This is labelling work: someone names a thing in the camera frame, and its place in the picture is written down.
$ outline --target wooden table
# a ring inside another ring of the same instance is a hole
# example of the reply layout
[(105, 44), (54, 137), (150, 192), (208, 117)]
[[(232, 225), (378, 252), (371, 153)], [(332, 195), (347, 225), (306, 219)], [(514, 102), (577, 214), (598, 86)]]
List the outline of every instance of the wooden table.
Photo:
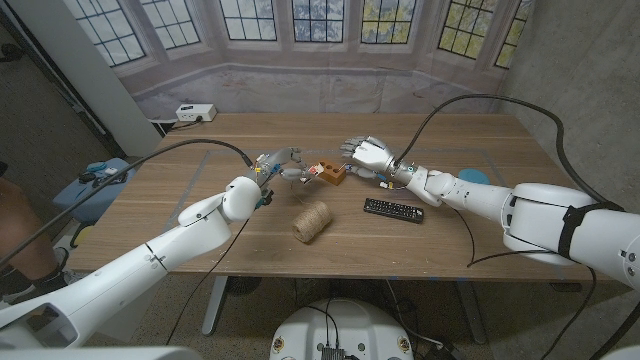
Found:
[[(194, 138), (230, 142), (251, 158), (282, 147), (303, 150), (311, 164), (326, 158), (341, 162), (342, 142), (373, 135), (399, 155), (424, 115), (404, 114), (219, 114), (211, 123), (169, 133), (159, 147)], [(509, 115), (439, 115), (425, 128), (407, 155), (428, 169), (457, 175), (476, 168), (491, 183), (513, 187), (522, 182), (572, 186), (518, 120)], [(181, 209), (224, 191), (246, 171), (240, 157), (211, 144), (187, 145), (142, 166), (88, 239), (75, 250), (69, 266), (93, 271), (176, 225)], [(332, 223), (310, 244), (296, 240), (291, 221), (304, 205), (280, 178), (271, 181), (273, 202), (254, 213), (242, 235), (214, 271), (221, 275), (399, 278), (489, 281), (589, 280), (583, 266), (557, 267), (508, 256), (467, 268), (471, 241), (458, 215), (448, 206), (433, 208), (407, 190), (387, 190), (379, 181), (349, 175), (340, 186), (314, 179), (295, 183), (305, 202), (324, 201)], [(416, 225), (364, 213), (366, 197), (419, 206), (425, 220)], [(476, 258), (508, 251), (498, 224), (463, 213), (475, 237)], [(232, 225), (237, 231), (240, 224)], [(224, 248), (190, 261), (178, 272), (206, 272)]]

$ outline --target blue stool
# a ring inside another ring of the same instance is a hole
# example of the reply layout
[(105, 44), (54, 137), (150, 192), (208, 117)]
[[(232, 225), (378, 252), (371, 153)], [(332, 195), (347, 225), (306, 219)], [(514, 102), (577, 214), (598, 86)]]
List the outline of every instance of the blue stool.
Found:
[[(116, 168), (118, 170), (129, 165), (126, 161), (118, 158), (106, 161), (106, 163), (107, 168)], [(104, 189), (100, 190), (84, 204), (73, 210), (71, 212), (71, 216), (83, 224), (94, 224), (98, 219), (100, 219), (102, 214), (107, 211), (107, 208), (111, 203), (113, 203), (113, 200), (116, 199), (122, 189), (127, 186), (135, 173), (136, 171), (134, 169), (129, 170), (127, 172), (127, 180), (125, 182), (116, 185), (108, 185)], [(107, 176), (104, 170), (96, 171), (94, 174), (96, 174), (97, 177)], [(82, 196), (91, 192), (91, 190), (93, 190), (92, 185), (93, 181), (81, 184), (78, 179), (75, 179), (71, 184), (69, 184), (69, 186), (56, 195), (53, 199), (53, 204), (62, 210), (67, 209), (78, 199), (82, 198)]]

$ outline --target black strap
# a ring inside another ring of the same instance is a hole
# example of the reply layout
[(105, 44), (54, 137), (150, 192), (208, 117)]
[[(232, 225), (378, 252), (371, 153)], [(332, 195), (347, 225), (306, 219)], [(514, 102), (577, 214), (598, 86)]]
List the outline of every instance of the black strap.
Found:
[(571, 240), (573, 240), (573, 233), (576, 231), (576, 228), (578, 226), (582, 225), (582, 220), (584, 220), (585, 215), (587, 215), (589, 211), (599, 209), (624, 211), (624, 209), (622, 209), (620, 205), (617, 205), (611, 201), (587, 205), (580, 208), (569, 206), (567, 212), (562, 217), (562, 220), (564, 221), (564, 227), (562, 228), (562, 232), (560, 233), (560, 240), (558, 241), (558, 254), (571, 260), (571, 257), (569, 257), (569, 250), (571, 250)]

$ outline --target person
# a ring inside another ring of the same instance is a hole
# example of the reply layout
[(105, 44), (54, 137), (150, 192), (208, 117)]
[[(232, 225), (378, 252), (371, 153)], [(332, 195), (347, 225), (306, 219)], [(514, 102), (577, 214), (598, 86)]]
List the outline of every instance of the person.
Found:
[[(0, 161), (0, 257), (42, 226), (22, 189), (2, 177), (7, 168)], [(77, 274), (63, 270), (68, 258), (66, 249), (54, 250), (51, 238), (41, 235), (0, 269), (0, 299), (13, 304), (79, 280)]]

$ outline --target window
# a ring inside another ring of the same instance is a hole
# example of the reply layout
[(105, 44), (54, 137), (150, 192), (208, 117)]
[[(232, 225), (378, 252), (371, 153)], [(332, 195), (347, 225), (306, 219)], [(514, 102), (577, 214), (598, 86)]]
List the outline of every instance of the window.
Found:
[(145, 56), (116, 0), (65, 0), (73, 16), (109, 66)]
[(527, 22), (527, 18), (529, 17), (531, 2), (532, 0), (522, 0), (520, 2), (516, 16), (513, 18), (513, 22), (511, 23), (511, 27), (507, 33), (507, 38), (502, 44), (500, 55), (498, 55), (498, 59), (496, 60), (497, 66), (505, 69), (509, 68), (511, 58), (513, 58), (513, 53), (516, 51), (516, 46), (518, 46), (520, 35), (522, 35), (522, 29), (524, 29), (524, 24)]
[(165, 49), (200, 42), (184, 0), (140, 0)]
[(438, 48), (475, 60), (496, 3), (497, 0), (452, 0)]
[(230, 40), (275, 41), (271, 0), (220, 0)]
[(406, 44), (415, 0), (365, 0), (362, 14), (364, 44)]
[(292, 0), (296, 41), (342, 42), (344, 0)]

